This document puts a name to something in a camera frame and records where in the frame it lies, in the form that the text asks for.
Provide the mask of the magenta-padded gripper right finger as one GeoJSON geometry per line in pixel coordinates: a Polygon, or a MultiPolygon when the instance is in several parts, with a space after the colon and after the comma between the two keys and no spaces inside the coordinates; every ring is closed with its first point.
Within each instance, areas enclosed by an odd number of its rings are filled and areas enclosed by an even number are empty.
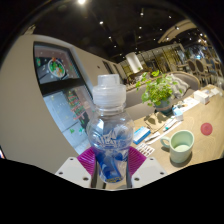
{"type": "Polygon", "coordinates": [[[140,188],[167,176],[154,157],[146,157],[131,147],[127,160],[127,187],[140,188]]]}

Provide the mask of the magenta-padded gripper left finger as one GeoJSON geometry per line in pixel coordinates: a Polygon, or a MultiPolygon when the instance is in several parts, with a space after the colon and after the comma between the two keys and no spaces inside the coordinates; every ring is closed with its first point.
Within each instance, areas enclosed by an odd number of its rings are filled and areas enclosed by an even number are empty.
{"type": "Polygon", "coordinates": [[[96,185],[96,158],[91,148],[78,157],[69,157],[56,171],[56,175],[84,188],[96,185]]]}

